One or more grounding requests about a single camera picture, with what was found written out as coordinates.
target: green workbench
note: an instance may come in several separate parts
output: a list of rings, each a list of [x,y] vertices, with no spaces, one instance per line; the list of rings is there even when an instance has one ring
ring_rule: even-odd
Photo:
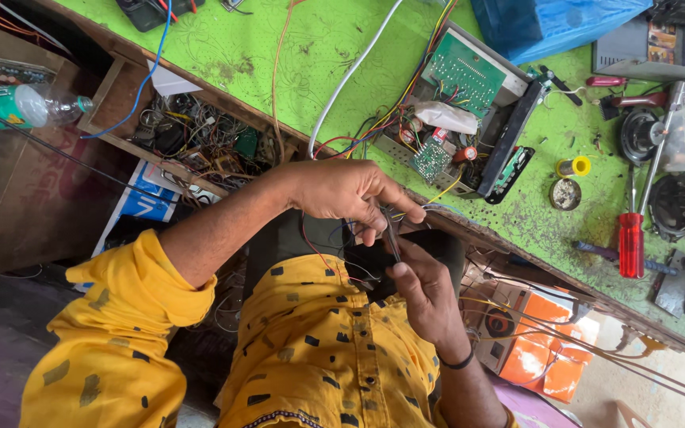
[[[162,27],[138,33],[114,0],[56,1],[147,50],[157,50]],[[391,5],[391,0],[307,0],[295,6],[276,82],[281,122],[310,134],[329,95],[369,43]],[[271,114],[271,74],[286,6],[285,0],[245,0],[240,9],[253,15],[240,15],[227,13],[218,2],[208,0],[196,15],[183,15],[180,23],[171,26],[163,57]],[[352,135],[379,106],[390,106],[398,98],[441,10],[437,2],[430,0],[404,1],[375,48],[340,93],[319,133],[319,141]],[[482,39],[469,0],[460,0],[450,18]],[[538,68],[541,64],[575,89],[591,76],[591,46],[530,65]],[[520,67],[526,69],[528,64]],[[628,95],[646,88],[630,85]],[[588,89],[587,98],[590,101],[607,94],[605,88]],[[628,163],[619,156],[613,137],[620,121],[604,122],[596,106],[586,101],[582,107],[576,107],[562,94],[549,96],[548,104],[550,109],[538,106],[533,112],[519,140],[520,145],[535,148],[536,154],[501,204],[491,206],[482,200],[453,196],[445,196],[441,202],[455,206],[467,218],[487,226],[554,269],[685,337],[685,317],[679,320],[651,302],[654,276],[647,275],[639,281],[623,279],[613,264],[571,246],[574,240],[605,247],[614,244],[616,218],[627,208]],[[603,135],[604,153],[591,143],[597,132]],[[540,145],[544,137],[548,141]],[[571,147],[573,137],[576,143]],[[346,145],[331,146],[341,150]],[[583,192],[580,207],[561,212],[552,208],[548,198],[549,188],[556,180],[554,165],[557,160],[576,155],[589,156],[591,173],[577,180]],[[438,193],[414,170],[380,151],[370,148],[368,158],[376,160],[390,176],[414,192],[425,197]],[[639,193],[642,176],[637,178]],[[664,260],[672,248],[685,252],[685,240],[670,245],[647,233],[645,248],[648,258]]]

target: hand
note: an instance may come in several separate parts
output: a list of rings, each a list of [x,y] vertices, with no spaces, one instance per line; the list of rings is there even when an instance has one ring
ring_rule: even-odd
[[[289,206],[318,219],[352,218],[368,228],[364,244],[372,246],[378,231],[387,227],[379,202],[393,204],[414,223],[425,218],[425,210],[409,199],[392,178],[373,160],[309,160],[274,168],[263,179],[285,185]]]
[[[472,348],[448,268],[417,244],[397,240],[402,262],[387,268],[387,276],[406,299],[409,324],[419,337],[435,345],[446,363],[461,363]]]

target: bottle label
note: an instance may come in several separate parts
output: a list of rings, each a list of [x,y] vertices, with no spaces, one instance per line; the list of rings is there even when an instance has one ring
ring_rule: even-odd
[[[17,110],[17,104],[14,102],[14,90],[17,85],[0,86],[0,117],[18,128],[32,128],[27,120],[23,118],[20,111]],[[0,123],[0,130],[4,130],[5,125]]]

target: black wristband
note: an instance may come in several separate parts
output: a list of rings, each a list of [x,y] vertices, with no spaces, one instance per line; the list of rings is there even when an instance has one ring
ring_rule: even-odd
[[[443,361],[443,358],[441,358],[440,354],[438,351],[435,351],[435,355],[438,356],[438,359],[440,360],[440,364],[445,365],[446,367],[450,368],[451,370],[461,370],[464,367],[467,367],[470,364],[470,361],[472,361],[472,357],[475,355],[475,348],[474,346],[470,346],[470,356],[467,357],[464,361],[462,361],[459,364],[448,364],[445,361]]]

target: blue cover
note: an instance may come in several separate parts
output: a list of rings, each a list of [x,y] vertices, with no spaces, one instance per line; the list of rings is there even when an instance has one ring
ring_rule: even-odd
[[[472,0],[485,44],[522,64],[590,44],[652,0]]]

